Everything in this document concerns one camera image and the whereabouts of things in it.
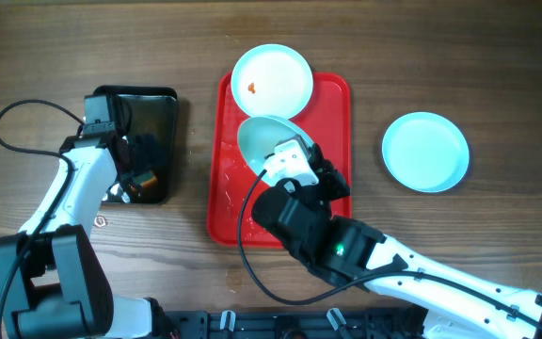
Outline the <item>orange green sponge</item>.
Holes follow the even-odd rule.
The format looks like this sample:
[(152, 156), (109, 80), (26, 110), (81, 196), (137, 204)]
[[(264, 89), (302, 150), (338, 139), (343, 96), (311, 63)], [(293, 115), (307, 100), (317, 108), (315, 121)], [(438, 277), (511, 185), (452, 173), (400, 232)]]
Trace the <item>orange green sponge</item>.
[(129, 187), (135, 194), (141, 194), (157, 185), (158, 179), (151, 170), (132, 176), (129, 182)]

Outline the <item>white plate bottom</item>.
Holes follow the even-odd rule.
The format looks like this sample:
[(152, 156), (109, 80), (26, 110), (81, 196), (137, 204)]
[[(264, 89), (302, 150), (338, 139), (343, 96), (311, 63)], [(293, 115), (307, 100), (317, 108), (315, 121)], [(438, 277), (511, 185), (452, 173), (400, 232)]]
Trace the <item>white plate bottom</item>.
[(255, 174), (263, 170), (265, 157), (274, 152), (278, 143), (294, 136), (301, 137), (308, 148), (314, 144), (303, 129), (278, 116), (248, 118), (240, 124), (237, 132), (240, 153)]

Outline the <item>white plate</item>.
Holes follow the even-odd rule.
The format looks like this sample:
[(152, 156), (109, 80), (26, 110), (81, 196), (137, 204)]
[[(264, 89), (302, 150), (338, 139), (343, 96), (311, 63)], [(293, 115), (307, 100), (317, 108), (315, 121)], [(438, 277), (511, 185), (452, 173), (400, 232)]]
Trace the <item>white plate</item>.
[(248, 118), (240, 124), (237, 132), (240, 153), (255, 174), (263, 170), (265, 157), (274, 152), (278, 143), (294, 136), (301, 137), (308, 148), (314, 144), (303, 129), (278, 116)]
[(470, 167), (470, 147), (461, 130), (431, 112), (412, 112), (386, 130), (381, 153), (391, 176), (421, 193), (457, 186)]
[[(247, 90), (255, 84), (256, 92)], [(281, 44), (263, 44), (245, 52), (231, 73), (231, 94), (248, 116), (291, 119), (309, 103), (313, 74), (307, 60)]]

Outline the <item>white plate top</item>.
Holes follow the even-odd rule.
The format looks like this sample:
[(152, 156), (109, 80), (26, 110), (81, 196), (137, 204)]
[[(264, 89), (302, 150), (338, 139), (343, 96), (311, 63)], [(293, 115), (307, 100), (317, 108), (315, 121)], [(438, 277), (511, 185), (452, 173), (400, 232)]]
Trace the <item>white plate top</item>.
[[(247, 90), (255, 84), (256, 92)], [(281, 44), (263, 44), (245, 52), (231, 73), (231, 94), (248, 116), (291, 119), (309, 103), (313, 74), (307, 60)]]

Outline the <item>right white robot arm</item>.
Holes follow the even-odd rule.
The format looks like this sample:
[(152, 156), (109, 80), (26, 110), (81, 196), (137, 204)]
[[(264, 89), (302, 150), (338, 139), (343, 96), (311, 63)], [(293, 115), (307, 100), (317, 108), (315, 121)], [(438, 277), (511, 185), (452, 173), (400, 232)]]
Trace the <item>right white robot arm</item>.
[(349, 193), (318, 145), (304, 146), (307, 205), (315, 218), (302, 254), (311, 273), (423, 307), (425, 338), (542, 338), (542, 294), (499, 285), (440, 264), (362, 222), (334, 217)]

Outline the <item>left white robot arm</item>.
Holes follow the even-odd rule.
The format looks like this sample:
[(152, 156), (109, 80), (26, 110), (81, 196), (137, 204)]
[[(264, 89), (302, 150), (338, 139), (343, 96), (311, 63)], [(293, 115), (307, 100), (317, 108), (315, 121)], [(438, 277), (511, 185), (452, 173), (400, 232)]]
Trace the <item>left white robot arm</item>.
[(175, 334), (155, 299), (113, 294), (89, 240), (125, 149), (125, 140), (115, 135), (68, 137), (39, 209), (18, 233), (0, 236), (0, 337)]

